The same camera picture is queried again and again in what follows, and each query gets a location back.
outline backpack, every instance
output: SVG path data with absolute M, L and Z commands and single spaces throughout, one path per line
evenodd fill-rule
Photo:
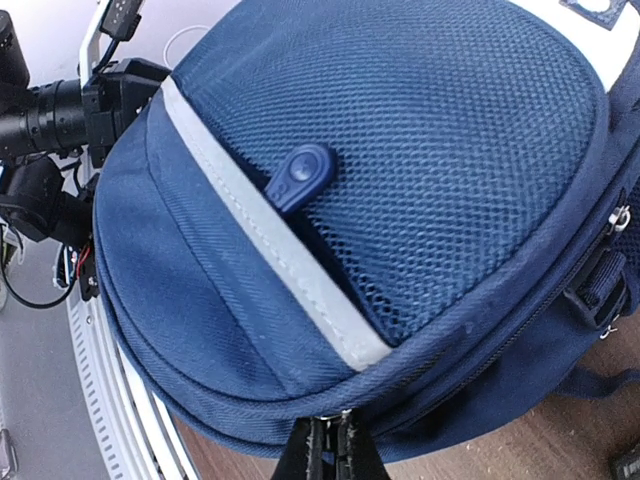
M 640 295 L 638 8 L 241 2 L 102 172 L 123 352 L 290 479 L 386 478 L 639 381 L 576 366 Z

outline blue zipper pull tab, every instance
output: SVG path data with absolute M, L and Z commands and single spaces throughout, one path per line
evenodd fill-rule
M 291 215 L 331 183 L 337 163 L 324 145 L 302 145 L 287 155 L 264 193 L 283 217 Z

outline red wire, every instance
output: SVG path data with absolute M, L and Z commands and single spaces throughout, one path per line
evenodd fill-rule
M 84 265 L 84 262 L 87 261 L 87 258 L 89 258 L 90 253 L 91 247 L 89 245 L 84 247 L 80 252 L 80 256 L 78 257 L 78 264 L 76 265 L 76 278 L 80 278 L 80 269 L 82 268 L 82 265 Z

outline reflective strip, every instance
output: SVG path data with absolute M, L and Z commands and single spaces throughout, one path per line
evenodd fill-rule
M 359 372 L 391 353 L 222 148 L 171 78 L 163 83 L 162 93 L 169 118 L 211 186 L 336 353 Z
M 559 0 L 509 0 L 544 20 L 593 65 L 608 92 L 629 63 L 640 34 L 640 15 L 628 3 L 616 26 L 609 31 L 560 4 Z

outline wooden surface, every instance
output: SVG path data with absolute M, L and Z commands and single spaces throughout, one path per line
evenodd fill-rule
M 619 331 L 584 364 L 603 374 L 640 368 L 640 315 L 620 319 Z M 180 430 L 204 480 L 269 480 L 275 463 L 239 455 Z M 608 459 L 640 440 L 640 386 L 588 402 L 552 396 L 496 432 L 411 461 L 388 466 L 394 480 L 608 479 Z

